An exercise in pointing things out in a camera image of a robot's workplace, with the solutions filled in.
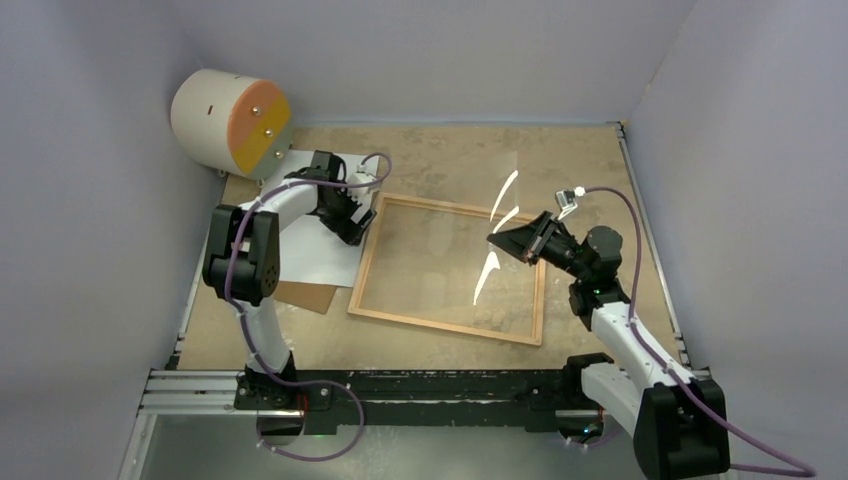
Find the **clear glass pane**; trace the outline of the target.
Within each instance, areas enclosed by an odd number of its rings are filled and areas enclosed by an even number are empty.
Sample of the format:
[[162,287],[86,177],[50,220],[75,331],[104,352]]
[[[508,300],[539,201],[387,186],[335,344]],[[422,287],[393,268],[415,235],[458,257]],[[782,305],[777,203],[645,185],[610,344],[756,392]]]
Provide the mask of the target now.
[[[512,187],[519,176],[518,153],[510,151],[494,157],[486,173],[489,174],[489,177],[482,181],[482,185],[486,187],[486,204],[491,204],[488,208],[489,227],[491,233],[498,233],[520,213],[520,207],[517,204]],[[485,291],[493,290],[493,287],[488,287],[487,284],[490,277],[492,275],[497,276],[497,272],[501,269],[501,262],[495,247],[489,243],[486,246],[488,253],[474,289],[472,302],[474,306],[482,304],[480,296],[484,295]]]

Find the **glossy printed photo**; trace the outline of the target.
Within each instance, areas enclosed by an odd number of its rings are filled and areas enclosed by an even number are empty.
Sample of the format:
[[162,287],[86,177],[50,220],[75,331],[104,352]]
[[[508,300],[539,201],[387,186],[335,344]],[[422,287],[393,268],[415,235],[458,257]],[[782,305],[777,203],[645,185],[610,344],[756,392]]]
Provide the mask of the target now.
[[[260,209],[275,212],[279,217],[280,280],[351,287],[366,234],[360,246],[346,245],[316,216],[310,215],[317,207],[317,187],[324,182],[285,179],[286,174],[309,166],[316,151],[286,153],[281,166],[261,189],[259,199],[264,205]],[[391,166],[391,160],[380,153],[334,154],[346,164],[347,173],[341,175],[346,181],[349,173],[364,165],[378,177],[381,186],[385,175],[378,168],[382,162]]]

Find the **wooden picture frame with glass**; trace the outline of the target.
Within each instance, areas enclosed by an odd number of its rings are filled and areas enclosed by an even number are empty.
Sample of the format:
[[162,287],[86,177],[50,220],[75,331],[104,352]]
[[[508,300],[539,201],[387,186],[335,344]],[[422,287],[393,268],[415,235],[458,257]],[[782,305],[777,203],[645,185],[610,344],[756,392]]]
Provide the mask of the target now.
[[[381,193],[348,311],[378,320],[539,346],[545,267],[501,262],[474,306],[491,233],[486,207]],[[500,231],[531,221],[516,215]]]

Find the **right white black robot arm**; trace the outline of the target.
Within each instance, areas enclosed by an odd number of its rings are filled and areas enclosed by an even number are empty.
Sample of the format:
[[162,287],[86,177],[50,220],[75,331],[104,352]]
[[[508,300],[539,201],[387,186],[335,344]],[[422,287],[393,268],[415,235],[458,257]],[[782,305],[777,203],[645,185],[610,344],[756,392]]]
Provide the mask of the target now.
[[623,239],[596,226],[577,240],[548,211],[521,227],[491,233],[488,243],[527,265],[544,261],[568,274],[573,314],[613,354],[569,358],[576,371],[561,392],[576,407],[598,403],[632,440],[648,479],[686,479],[730,468],[725,396],[713,380],[683,368],[650,334],[618,279]]

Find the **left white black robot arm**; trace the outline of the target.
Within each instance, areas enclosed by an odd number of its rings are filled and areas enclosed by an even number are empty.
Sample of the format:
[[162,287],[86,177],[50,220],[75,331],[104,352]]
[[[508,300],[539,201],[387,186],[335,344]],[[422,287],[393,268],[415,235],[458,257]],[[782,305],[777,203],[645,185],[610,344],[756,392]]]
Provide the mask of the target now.
[[360,245],[377,216],[370,196],[386,179],[370,172],[368,163],[388,159],[373,153],[350,169],[339,155],[317,151],[308,166],[287,174],[267,193],[245,205],[220,204],[212,212],[201,277],[239,323],[247,348],[245,390],[272,408],[289,407],[299,390],[313,384],[297,378],[274,304],[280,235],[295,221],[314,217],[345,245]]

